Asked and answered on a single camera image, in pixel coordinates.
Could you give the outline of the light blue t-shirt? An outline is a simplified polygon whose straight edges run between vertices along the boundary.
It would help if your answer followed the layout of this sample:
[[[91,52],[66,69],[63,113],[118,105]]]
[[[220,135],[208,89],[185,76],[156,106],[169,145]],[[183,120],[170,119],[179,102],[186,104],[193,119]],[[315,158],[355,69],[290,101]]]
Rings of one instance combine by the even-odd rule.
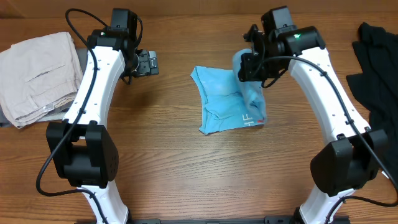
[[[238,78],[242,49],[233,56],[233,68],[225,70],[196,66],[191,77],[202,105],[200,131],[212,134],[229,129],[263,125],[267,122],[266,101],[261,82],[241,82]]]

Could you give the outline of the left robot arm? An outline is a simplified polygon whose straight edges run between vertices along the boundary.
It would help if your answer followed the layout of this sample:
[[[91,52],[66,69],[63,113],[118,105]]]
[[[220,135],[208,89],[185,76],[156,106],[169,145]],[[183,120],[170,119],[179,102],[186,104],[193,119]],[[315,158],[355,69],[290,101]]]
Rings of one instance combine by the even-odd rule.
[[[87,63],[72,106],[62,121],[50,122],[46,138],[50,155],[36,179],[48,197],[81,193],[97,223],[132,223],[131,212],[116,186],[119,154],[107,130],[111,101],[119,80],[159,74],[154,51],[139,49],[141,18],[114,8],[110,24],[83,39]]]

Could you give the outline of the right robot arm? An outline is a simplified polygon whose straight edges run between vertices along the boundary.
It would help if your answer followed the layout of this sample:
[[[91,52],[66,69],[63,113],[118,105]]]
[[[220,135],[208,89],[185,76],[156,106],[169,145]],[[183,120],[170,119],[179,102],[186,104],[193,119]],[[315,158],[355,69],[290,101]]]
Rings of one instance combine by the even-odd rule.
[[[268,216],[264,221],[348,223],[348,217],[335,213],[377,176],[387,135],[371,129],[350,102],[315,27],[298,28],[285,6],[271,9],[261,21],[262,27],[252,25],[244,35],[252,50],[241,57],[239,80],[268,86],[289,72],[305,93],[325,144],[310,163],[315,185],[308,199],[293,215]]]

